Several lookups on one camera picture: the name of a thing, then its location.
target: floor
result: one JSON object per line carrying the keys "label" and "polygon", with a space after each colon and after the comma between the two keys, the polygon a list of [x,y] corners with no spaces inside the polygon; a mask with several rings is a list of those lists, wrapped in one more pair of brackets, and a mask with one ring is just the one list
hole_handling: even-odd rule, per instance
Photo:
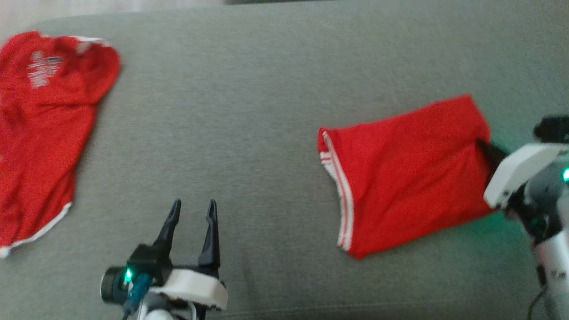
{"label": "floor", "polygon": [[272,1],[278,0],[0,0],[0,43],[31,24],[54,18]]}

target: gray fabric surface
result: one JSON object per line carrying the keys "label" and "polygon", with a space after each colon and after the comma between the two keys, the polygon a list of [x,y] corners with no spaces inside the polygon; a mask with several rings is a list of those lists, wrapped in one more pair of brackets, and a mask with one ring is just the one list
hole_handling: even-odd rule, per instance
{"label": "gray fabric surface", "polygon": [[361,261],[339,250],[316,134],[471,92],[493,138],[517,148],[544,114],[568,110],[567,13],[529,0],[342,1],[35,26],[105,38],[123,70],[68,216],[0,261],[0,318],[118,319],[101,274],[152,240],[176,197],[178,263],[196,261],[218,201],[229,305],[208,318],[522,318],[534,261],[499,214]]}

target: folded clothing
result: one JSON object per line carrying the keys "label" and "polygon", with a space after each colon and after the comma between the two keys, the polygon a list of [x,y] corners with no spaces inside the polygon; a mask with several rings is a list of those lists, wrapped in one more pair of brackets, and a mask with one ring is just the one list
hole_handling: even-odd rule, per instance
{"label": "folded clothing", "polygon": [[338,246],[363,258],[491,213],[478,140],[488,143],[490,130],[470,96],[320,128],[320,159],[340,196]]}

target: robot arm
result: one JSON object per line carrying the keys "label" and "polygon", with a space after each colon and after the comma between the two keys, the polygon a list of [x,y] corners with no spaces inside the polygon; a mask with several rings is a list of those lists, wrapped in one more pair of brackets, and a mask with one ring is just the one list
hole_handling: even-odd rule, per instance
{"label": "robot arm", "polygon": [[546,118],[534,132],[548,143],[531,143],[505,157],[484,199],[519,218],[541,263],[538,277],[550,317],[569,319],[569,117]]}
{"label": "robot arm", "polygon": [[156,241],[140,244],[126,266],[112,266],[103,275],[101,298],[123,306],[125,316],[138,311],[138,320],[178,320],[172,313],[189,310],[190,320],[204,320],[208,310],[227,307],[227,289],[219,280],[217,205],[211,200],[208,230],[197,265],[174,266],[170,250],[182,202],[176,200]]}

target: green led light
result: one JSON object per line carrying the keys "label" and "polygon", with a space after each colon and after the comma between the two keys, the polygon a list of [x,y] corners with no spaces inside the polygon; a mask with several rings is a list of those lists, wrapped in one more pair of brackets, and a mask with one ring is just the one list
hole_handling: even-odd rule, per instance
{"label": "green led light", "polygon": [[130,280],[132,279],[133,279],[133,273],[132,271],[130,271],[130,269],[127,269],[125,273],[125,281],[130,282]]}

